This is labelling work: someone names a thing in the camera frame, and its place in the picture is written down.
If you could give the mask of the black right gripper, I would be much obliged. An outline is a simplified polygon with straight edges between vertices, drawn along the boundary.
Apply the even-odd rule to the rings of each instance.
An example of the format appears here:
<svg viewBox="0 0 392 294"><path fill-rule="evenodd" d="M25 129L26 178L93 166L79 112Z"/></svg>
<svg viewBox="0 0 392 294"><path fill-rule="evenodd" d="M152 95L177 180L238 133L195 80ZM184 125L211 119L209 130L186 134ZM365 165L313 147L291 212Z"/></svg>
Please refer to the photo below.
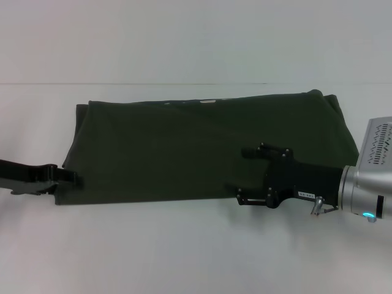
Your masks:
<svg viewBox="0 0 392 294"><path fill-rule="evenodd" d="M269 160L265 174L265 188L236 188L239 205L277 208L283 201L295 198L338 207L338 192L342 168L298 162L290 148L281 148L264 142L256 148L242 148L245 159Z"/></svg>

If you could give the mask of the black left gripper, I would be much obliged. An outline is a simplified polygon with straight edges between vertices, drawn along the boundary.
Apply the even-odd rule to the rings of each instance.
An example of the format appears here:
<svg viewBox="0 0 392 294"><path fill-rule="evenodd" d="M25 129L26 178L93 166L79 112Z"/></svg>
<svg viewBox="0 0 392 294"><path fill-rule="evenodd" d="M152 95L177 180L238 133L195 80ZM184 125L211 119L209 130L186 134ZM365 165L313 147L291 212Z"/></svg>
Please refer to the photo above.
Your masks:
<svg viewBox="0 0 392 294"><path fill-rule="evenodd" d="M57 165L24 165L1 160L1 187L25 187L38 184L81 186L83 178L75 171L59 168Z"/></svg>

